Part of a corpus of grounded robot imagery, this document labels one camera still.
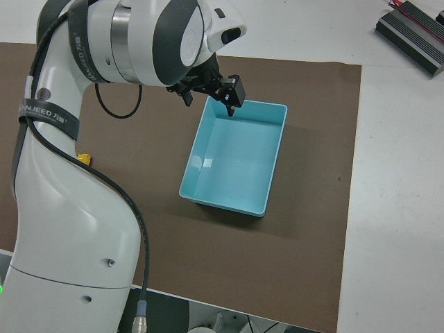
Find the white table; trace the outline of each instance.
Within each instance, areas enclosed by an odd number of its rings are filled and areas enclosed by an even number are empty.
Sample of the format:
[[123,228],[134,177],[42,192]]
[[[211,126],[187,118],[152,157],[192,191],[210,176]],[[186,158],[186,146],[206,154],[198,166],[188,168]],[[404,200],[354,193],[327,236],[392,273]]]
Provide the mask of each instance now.
[[[0,42],[34,43],[44,2],[2,1]],[[233,2],[248,33],[221,55],[364,66],[338,332],[442,332],[444,74],[431,80],[374,33],[384,0]]]

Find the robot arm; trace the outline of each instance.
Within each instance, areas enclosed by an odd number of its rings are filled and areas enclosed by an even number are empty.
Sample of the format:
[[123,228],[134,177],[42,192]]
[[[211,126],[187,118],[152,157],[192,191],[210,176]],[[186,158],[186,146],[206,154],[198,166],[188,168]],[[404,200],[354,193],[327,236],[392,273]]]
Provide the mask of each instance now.
[[[46,32],[19,113],[19,232],[0,295],[1,331],[115,333],[144,224],[117,184],[76,159],[83,92],[91,83],[165,86],[187,105],[191,91],[209,94],[232,115],[245,92],[238,76],[222,77],[215,52],[246,27],[228,0],[53,3],[62,14],[39,26]],[[144,314],[142,306],[134,332],[146,329]]]

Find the blue tray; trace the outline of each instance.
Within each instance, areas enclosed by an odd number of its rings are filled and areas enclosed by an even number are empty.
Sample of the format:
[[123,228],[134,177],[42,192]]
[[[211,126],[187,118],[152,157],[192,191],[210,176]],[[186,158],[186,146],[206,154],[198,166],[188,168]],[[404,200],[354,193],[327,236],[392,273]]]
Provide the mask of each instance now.
[[245,101],[233,117],[207,99],[179,194],[195,203],[262,217],[287,107]]

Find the brown mat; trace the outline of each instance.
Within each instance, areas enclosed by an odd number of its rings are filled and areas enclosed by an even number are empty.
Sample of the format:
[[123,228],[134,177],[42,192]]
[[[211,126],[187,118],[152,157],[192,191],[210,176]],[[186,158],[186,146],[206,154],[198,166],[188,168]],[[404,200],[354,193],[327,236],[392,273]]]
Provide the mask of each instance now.
[[[0,248],[6,250],[13,250],[17,229],[9,188],[17,106],[34,49],[0,44]],[[186,108],[164,88],[148,87],[139,112],[119,121],[101,110],[89,88],[78,152],[91,154],[94,166],[143,211],[151,288],[335,332],[361,67],[225,57],[220,63],[225,75],[241,75],[248,99],[289,109],[264,218],[178,195],[204,96],[194,94]],[[135,86],[103,88],[106,103],[122,114],[136,95]]]

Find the red wire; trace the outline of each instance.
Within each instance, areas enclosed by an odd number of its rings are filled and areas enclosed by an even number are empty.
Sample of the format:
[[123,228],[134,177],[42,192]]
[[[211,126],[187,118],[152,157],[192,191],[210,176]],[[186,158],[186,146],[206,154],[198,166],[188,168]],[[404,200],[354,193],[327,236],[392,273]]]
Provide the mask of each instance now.
[[414,19],[408,12],[406,12],[405,10],[403,10],[400,7],[399,3],[403,4],[400,0],[391,0],[388,5],[392,8],[395,8],[396,10],[399,10],[401,12],[401,14],[403,14],[405,17],[409,18],[411,21],[415,22],[417,25],[419,25],[419,27],[421,27],[423,30],[427,31],[435,39],[437,39],[439,42],[444,44],[444,40],[441,37],[437,36],[433,31],[428,29],[426,26],[423,26],[420,22],[418,22],[416,19]]

